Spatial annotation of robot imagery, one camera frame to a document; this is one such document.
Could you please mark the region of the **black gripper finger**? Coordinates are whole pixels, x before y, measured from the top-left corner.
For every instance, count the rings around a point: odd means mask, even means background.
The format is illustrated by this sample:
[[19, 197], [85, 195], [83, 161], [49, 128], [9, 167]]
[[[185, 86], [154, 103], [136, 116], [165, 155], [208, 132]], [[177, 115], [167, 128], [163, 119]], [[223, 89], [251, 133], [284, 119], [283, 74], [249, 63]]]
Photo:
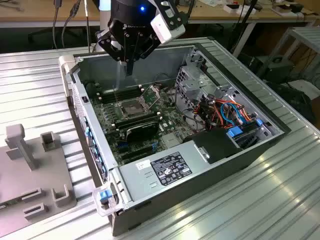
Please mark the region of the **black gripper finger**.
[[126, 49], [109, 30], [100, 30], [95, 33], [97, 44], [108, 53], [116, 62], [120, 62], [125, 76], [130, 76], [130, 59], [126, 56]]
[[148, 57], [158, 46], [160, 41], [157, 36], [138, 36], [129, 60], [129, 75], [133, 74], [134, 64], [139, 59]]

